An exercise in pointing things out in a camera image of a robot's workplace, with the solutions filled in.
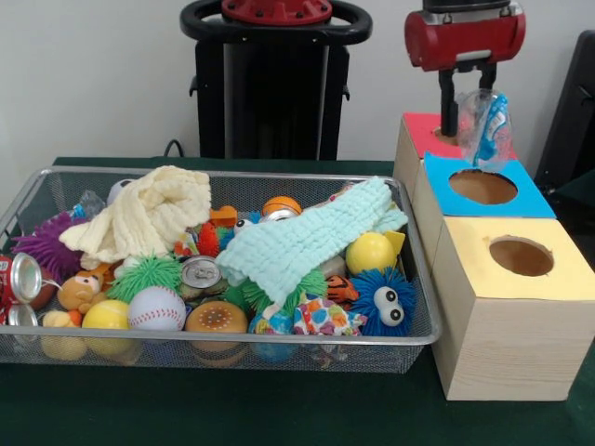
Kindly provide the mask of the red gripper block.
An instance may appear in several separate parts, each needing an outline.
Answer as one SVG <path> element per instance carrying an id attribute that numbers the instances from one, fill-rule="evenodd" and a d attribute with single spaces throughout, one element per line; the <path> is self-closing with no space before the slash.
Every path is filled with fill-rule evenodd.
<path id="1" fill-rule="evenodd" d="M 455 137 L 458 105 L 453 70 L 471 61 L 498 63 L 513 59 L 526 32 L 526 17 L 518 3 L 479 10 L 414 11 L 405 19 L 404 41 L 413 66 L 425 72 L 439 71 L 441 132 Z M 492 90 L 496 65 L 482 64 L 481 90 Z"/>

